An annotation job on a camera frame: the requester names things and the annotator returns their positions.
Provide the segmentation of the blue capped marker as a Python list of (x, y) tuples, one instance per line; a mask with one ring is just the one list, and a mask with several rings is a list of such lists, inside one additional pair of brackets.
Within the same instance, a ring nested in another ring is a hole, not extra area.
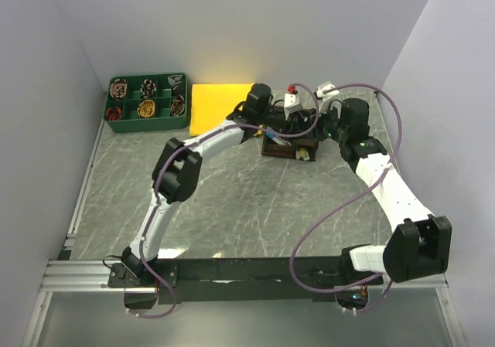
[(270, 132), (267, 132), (266, 135), (267, 135), (268, 138), (270, 138), (271, 140), (273, 140), (274, 143), (277, 143), (279, 145), (283, 145), (284, 144), (283, 140), (281, 138), (279, 138), (278, 136), (276, 136), (276, 135), (274, 135), (274, 134), (272, 134)]

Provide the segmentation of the clear blue ballpoint pen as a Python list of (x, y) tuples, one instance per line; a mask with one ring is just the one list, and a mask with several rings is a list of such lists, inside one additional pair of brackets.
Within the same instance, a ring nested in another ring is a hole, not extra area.
[(283, 146), (291, 146), (292, 145), (292, 143), (290, 141), (284, 140), (284, 139), (282, 139), (278, 136), (275, 136), (273, 134), (270, 134), (269, 138), (271, 140), (273, 140), (273, 142), (276, 143), (277, 145), (283, 145)]

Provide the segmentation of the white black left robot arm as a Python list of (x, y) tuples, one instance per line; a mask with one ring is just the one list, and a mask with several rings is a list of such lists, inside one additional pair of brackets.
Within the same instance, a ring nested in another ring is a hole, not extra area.
[(136, 286), (144, 287), (154, 279), (152, 262), (158, 257), (166, 228), (180, 204), (196, 191), (203, 162), (245, 142), (262, 129), (278, 131), (282, 137), (293, 132), (291, 111), (286, 109), (285, 102), (277, 106), (271, 102), (270, 87), (256, 83), (246, 100), (212, 130), (185, 141), (172, 138), (166, 143), (152, 173), (148, 212), (121, 255), (127, 277)]

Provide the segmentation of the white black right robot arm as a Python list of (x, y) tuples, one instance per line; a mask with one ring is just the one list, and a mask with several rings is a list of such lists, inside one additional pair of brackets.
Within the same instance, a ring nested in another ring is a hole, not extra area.
[(338, 143), (341, 157), (366, 186), (385, 213), (392, 235), (385, 245), (347, 247), (339, 274), (348, 284), (373, 273), (402, 283), (446, 272), (452, 225), (436, 216), (409, 189), (382, 143), (370, 135), (369, 104), (359, 98), (342, 100), (320, 116), (317, 134)]

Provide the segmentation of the brown wooden desk organizer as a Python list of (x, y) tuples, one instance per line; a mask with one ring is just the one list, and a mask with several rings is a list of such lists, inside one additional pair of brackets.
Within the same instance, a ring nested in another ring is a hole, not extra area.
[[(302, 133), (303, 131), (309, 129), (314, 121), (315, 111), (311, 110), (301, 110), (293, 113), (295, 115), (295, 125), (297, 126), (297, 133)], [(263, 128), (269, 130), (272, 133), (274, 130), (271, 128), (267, 128), (262, 125)], [(316, 160), (316, 153), (319, 148), (319, 142), (315, 140), (315, 135), (313, 133), (305, 134), (303, 136), (297, 138), (283, 138), (278, 136), (284, 140), (290, 141), (292, 143), (291, 146), (283, 146), (277, 145), (270, 138), (267, 137), (266, 133), (262, 136), (262, 147), (261, 153), (264, 156), (270, 156), (275, 158), (289, 158), (295, 159), (295, 150), (303, 148), (305, 149), (310, 156), (309, 161), (304, 162), (314, 162)]]

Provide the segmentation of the yellow folded cloth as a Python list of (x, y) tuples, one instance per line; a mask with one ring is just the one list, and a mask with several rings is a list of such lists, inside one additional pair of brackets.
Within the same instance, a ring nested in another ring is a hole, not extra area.
[(196, 137), (218, 126), (246, 99), (252, 86), (252, 83), (192, 85), (189, 135)]

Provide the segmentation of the brown dotted rolled tie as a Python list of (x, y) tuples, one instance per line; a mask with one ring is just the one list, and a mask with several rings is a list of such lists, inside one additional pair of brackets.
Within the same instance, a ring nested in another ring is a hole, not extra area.
[(186, 99), (183, 96), (172, 97), (170, 101), (170, 116), (181, 117), (186, 112)]

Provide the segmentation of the grey rolled tie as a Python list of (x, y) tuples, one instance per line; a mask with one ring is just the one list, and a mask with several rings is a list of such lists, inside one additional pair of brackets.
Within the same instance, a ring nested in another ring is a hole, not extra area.
[(186, 93), (186, 77), (184, 74), (173, 74), (167, 77), (173, 96), (182, 96)]

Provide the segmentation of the yellow brown rolled tie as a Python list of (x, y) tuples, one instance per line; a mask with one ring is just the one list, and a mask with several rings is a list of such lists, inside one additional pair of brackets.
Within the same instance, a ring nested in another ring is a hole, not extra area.
[(142, 101), (137, 108), (137, 112), (139, 118), (153, 118), (155, 116), (155, 101), (152, 99)]

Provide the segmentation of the black patterned rolled tie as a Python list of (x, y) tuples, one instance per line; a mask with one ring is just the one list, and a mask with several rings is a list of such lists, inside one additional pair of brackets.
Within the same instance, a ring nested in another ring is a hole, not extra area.
[(154, 98), (157, 93), (156, 77), (144, 77), (140, 87), (141, 98)]

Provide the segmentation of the green compartment tray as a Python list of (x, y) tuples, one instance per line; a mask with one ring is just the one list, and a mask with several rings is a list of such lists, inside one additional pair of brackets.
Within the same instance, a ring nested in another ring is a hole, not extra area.
[(184, 73), (118, 76), (109, 81), (103, 119), (118, 134), (183, 129), (190, 102)]

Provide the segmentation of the pink brown rolled tie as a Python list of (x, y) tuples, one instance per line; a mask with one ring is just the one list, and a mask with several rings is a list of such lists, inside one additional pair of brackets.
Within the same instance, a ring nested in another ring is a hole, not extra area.
[(124, 78), (117, 78), (110, 84), (109, 95), (112, 100), (124, 100), (127, 95), (128, 81)]

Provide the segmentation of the red black rolled tie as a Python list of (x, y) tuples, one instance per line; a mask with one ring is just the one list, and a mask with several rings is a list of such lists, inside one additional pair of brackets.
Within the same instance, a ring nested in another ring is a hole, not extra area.
[(109, 107), (105, 113), (106, 121), (119, 121), (122, 119), (122, 109), (119, 106)]

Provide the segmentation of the aluminium frame rail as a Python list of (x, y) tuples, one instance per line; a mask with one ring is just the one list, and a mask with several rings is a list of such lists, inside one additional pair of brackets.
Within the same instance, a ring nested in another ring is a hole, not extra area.
[(110, 271), (100, 260), (65, 260), (66, 257), (70, 257), (73, 245), (77, 238), (80, 220), (84, 211), (84, 205), (87, 200), (90, 181), (94, 171), (95, 156), (103, 130), (104, 121), (101, 120), (73, 210), (68, 232), (63, 242), (63, 248), (60, 251), (58, 258), (56, 260), (50, 260), (46, 265), (46, 270), (39, 287), (40, 293), (111, 291), (111, 289), (108, 289), (107, 285)]

